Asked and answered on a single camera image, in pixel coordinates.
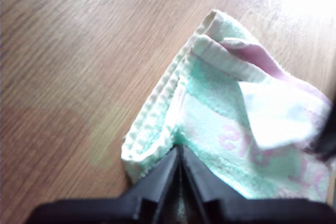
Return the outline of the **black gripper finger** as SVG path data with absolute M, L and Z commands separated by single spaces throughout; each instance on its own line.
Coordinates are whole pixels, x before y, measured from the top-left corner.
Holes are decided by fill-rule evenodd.
M 183 201 L 188 223 L 234 223 L 226 204 L 243 196 L 213 174 L 192 152 L 182 146 Z
M 177 223 L 181 159 L 172 148 L 122 198 L 132 210 L 131 223 Z
M 324 128 L 310 144 L 308 150 L 322 162 L 328 162 L 335 158 L 335 100 L 325 121 Z

